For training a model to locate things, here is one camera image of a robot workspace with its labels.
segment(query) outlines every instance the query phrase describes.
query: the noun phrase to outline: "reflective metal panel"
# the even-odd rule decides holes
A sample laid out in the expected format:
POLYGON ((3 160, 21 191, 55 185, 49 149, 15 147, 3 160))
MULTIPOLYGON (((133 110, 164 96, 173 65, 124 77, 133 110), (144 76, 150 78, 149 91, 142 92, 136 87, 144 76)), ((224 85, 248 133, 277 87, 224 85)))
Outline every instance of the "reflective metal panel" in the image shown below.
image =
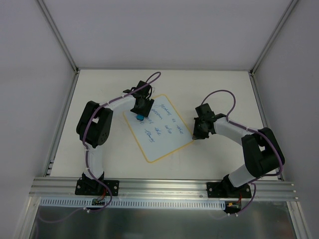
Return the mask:
MULTIPOLYGON (((74 210, 39 207, 38 213, 46 220, 56 220, 74 210)), ((238 217, 204 210, 109 208, 96 214, 79 211, 62 223, 35 220, 30 238, 291 239, 296 236, 287 203, 254 202, 238 217)))

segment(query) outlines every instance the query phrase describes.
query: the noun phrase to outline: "gray wall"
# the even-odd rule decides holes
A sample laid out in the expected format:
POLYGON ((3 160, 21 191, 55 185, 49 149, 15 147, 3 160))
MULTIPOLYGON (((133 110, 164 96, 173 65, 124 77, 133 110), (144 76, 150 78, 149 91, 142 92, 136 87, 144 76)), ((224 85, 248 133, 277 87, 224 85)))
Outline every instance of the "gray wall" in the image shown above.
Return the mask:
POLYGON ((257 71, 267 120, 286 157, 307 223, 319 238, 319 1, 301 0, 257 71))
POLYGON ((79 67, 249 70, 290 0, 45 0, 79 67))
POLYGON ((40 176, 73 72, 34 0, 0 7, 0 238, 40 176))

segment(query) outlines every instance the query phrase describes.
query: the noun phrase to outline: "yellow border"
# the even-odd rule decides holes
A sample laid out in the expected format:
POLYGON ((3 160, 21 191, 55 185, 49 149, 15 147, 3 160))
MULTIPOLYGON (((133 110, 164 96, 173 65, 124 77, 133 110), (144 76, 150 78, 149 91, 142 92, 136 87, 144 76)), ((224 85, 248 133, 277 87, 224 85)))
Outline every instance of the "yellow border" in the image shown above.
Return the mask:
MULTIPOLYGON (((172 102, 169 100, 169 98, 167 97, 167 95, 161 94, 161 95, 158 95, 158 96, 153 97, 152 99, 155 99, 155 98, 160 97, 160 96, 165 96, 165 97, 166 97, 166 99, 167 99, 168 102, 171 104, 171 106, 173 106, 175 112, 177 113, 177 115, 179 116, 179 118, 181 119, 181 121, 183 121, 184 125, 186 126, 186 128, 188 129, 188 131, 190 132, 190 134, 192 134, 192 132, 191 132, 190 129, 188 128, 187 124, 185 123, 185 121, 183 120, 183 118, 180 116, 180 114, 178 113, 178 111, 176 110, 176 108, 174 107, 174 105, 172 104, 172 102)), ((135 138, 135 140, 136 140, 136 143, 138 143, 138 146, 139 146, 140 150, 142 151, 142 154, 144 155, 144 158, 145 158, 145 160, 146 160, 147 163, 155 163, 156 161, 158 161, 158 160, 160 160, 160 159, 162 159, 162 158, 164 158, 164 157, 166 157, 166 156, 169 156, 170 154, 175 153, 176 151, 180 150, 181 148, 184 148, 184 147, 186 147, 187 145, 189 145, 189 144, 191 144, 191 143, 194 142, 194 139, 193 139, 191 142, 189 142, 189 143, 183 145, 182 147, 179 147, 179 148, 175 149, 174 151, 172 151, 172 152, 170 152, 170 153, 167 153, 167 154, 163 155, 162 157, 160 157, 160 158, 158 158, 158 159, 156 159, 156 160, 150 162, 150 161, 148 160, 148 158, 146 157, 146 154, 145 154, 145 152, 143 151, 143 149, 142 149, 142 147, 141 147, 141 145, 140 145, 138 139, 136 138, 136 136, 135 136, 135 134, 134 134, 134 131, 133 131, 133 129, 132 129, 132 127, 131 127, 131 125, 130 125, 128 119, 126 118, 124 112, 123 112, 123 116, 124 116, 124 119, 125 119, 126 123, 128 123, 128 126, 129 126, 129 128, 130 128, 130 130, 131 130, 131 132, 132 132, 132 134, 133 134, 133 136, 134 136, 134 138, 135 138)))

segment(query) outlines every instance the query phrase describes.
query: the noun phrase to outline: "white cable channel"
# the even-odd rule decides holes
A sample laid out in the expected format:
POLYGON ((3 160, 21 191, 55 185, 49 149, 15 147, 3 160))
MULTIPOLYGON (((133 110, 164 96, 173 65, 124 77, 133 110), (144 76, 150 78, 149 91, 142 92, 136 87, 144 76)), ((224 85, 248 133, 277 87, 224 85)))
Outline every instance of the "white cable channel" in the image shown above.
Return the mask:
MULTIPOLYGON (((94 198, 42 197, 41 206, 51 207, 92 207, 94 198)), ((141 209, 196 209, 196 210, 225 210, 224 201, 213 200, 145 200, 117 199, 108 208, 141 208, 141 209)))

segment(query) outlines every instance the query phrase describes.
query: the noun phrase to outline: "blue object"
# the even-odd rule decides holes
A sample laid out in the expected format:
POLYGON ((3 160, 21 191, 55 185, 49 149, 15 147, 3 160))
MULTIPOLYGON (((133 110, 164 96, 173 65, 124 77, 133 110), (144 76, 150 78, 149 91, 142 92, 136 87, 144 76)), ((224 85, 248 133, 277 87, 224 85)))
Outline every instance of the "blue object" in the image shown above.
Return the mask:
POLYGON ((141 120, 141 121, 144 120, 144 116, 142 116, 142 115, 137 115, 136 118, 137 118, 138 120, 141 120))

